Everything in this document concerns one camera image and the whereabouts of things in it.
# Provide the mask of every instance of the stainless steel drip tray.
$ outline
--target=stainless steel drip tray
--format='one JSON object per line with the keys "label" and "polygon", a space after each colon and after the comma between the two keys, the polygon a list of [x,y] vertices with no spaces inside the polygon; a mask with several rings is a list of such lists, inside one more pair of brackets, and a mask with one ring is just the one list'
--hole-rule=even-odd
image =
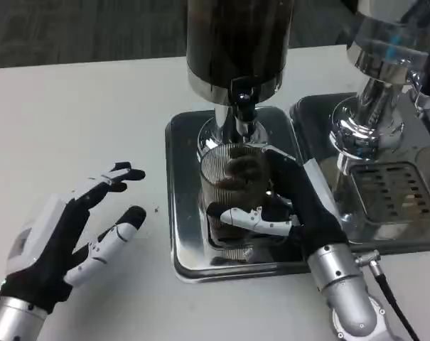
{"label": "stainless steel drip tray", "polygon": [[[214,111],[186,112],[175,116],[166,128],[171,250],[177,274],[184,281],[202,282],[307,272],[300,251],[285,239],[267,242],[262,237],[257,243],[224,247],[211,240],[199,206],[197,150],[199,131],[213,117]],[[258,109],[258,118],[271,144],[296,155],[285,113],[263,107]]]}

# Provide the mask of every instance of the white table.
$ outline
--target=white table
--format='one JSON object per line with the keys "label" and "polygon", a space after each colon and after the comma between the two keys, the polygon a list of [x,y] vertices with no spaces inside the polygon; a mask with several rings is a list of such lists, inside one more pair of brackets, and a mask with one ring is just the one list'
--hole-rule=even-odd
{"label": "white table", "polygon": [[[268,104],[288,110],[309,94],[355,91],[360,80],[343,46],[291,50],[284,86]],[[145,225],[114,266],[57,306],[40,340],[336,340],[308,274],[197,285],[175,277],[164,128],[179,112],[207,108],[186,82],[184,58],[0,70],[0,283],[35,200],[66,193],[115,161],[147,172],[93,210],[82,242],[129,205],[146,208]],[[430,253],[382,263],[402,309],[430,340]],[[367,282],[384,302],[369,274]]]}

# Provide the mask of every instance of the drip tray grate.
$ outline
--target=drip tray grate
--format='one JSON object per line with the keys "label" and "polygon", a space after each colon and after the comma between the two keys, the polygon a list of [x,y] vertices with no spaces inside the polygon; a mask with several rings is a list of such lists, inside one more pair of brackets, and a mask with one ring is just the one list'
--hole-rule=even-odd
{"label": "drip tray grate", "polygon": [[356,165],[350,174],[365,216],[372,223],[430,219],[430,192],[412,163]]}

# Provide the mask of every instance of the gray carpet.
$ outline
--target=gray carpet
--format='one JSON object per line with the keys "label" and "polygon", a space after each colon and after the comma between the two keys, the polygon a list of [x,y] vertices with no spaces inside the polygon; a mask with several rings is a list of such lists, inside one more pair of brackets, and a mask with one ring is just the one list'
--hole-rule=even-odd
{"label": "gray carpet", "polygon": [[[182,1],[0,0],[0,67],[184,55]],[[296,0],[289,45],[335,44],[350,17],[340,0]]]}

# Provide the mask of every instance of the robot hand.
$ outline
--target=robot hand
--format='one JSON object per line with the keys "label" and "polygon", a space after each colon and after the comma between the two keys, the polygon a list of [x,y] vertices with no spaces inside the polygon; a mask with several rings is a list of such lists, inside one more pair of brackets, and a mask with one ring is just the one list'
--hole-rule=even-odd
{"label": "robot hand", "polygon": [[[379,301],[367,292],[359,267],[366,263],[356,261],[338,220],[322,204],[314,185],[318,179],[310,178],[306,167],[273,146],[252,148],[261,148],[269,165],[271,194],[264,206],[245,212],[212,203],[207,214],[253,231],[261,227],[261,233],[289,234],[293,243],[300,246],[319,291],[332,309],[332,325],[339,339],[400,340],[389,330]],[[263,167],[254,157],[237,153],[236,149],[231,157],[225,174],[230,176],[227,184],[236,190],[262,176]]]}
{"label": "robot hand", "polygon": [[[324,208],[306,171],[292,156],[273,146],[251,148],[260,148],[269,166],[270,191],[263,205],[245,212],[214,202],[207,207],[208,215],[253,232],[285,237],[291,234],[301,243],[305,254],[325,246],[326,242],[347,243],[338,221]],[[244,152],[244,147],[232,149],[231,157],[225,167],[229,178],[222,184],[224,188],[241,190],[261,176],[261,165]]]}
{"label": "robot hand", "polygon": [[34,221],[17,236],[9,254],[6,279],[0,290],[0,340],[37,338],[47,314],[68,299],[93,273],[135,235],[145,220],[144,209],[129,210],[97,240],[77,250],[77,241],[90,209],[109,192],[124,192],[124,181],[142,180],[145,173],[129,162],[89,178],[70,195],[52,195]]}

